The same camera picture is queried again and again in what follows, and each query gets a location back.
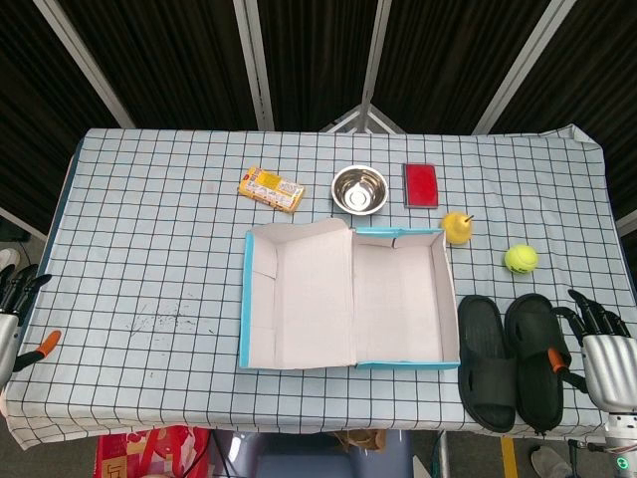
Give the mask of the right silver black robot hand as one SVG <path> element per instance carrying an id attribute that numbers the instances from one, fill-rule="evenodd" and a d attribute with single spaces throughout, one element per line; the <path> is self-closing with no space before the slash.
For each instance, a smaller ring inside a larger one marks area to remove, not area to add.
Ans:
<path id="1" fill-rule="evenodd" d="M 636 339 L 615 313 L 570 289 L 578 312 L 556 307 L 551 312 L 567 319 L 582 353 L 584 374 L 569 369 L 566 355 L 547 350 L 553 373 L 587 394 L 597 408 L 612 414 L 636 411 Z"/>

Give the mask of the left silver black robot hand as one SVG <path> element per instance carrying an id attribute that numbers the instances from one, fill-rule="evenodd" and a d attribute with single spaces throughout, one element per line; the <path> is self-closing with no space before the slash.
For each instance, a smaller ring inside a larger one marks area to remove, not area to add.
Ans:
<path id="1" fill-rule="evenodd" d="M 34 350 L 19 354 L 27 315 L 40 289 L 51 274 L 38 275 L 38 264 L 31 264 L 16 272 L 9 264 L 1 271 L 1 389 L 14 372 L 45 359 L 58 344 L 62 333 L 52 331 Z"/>

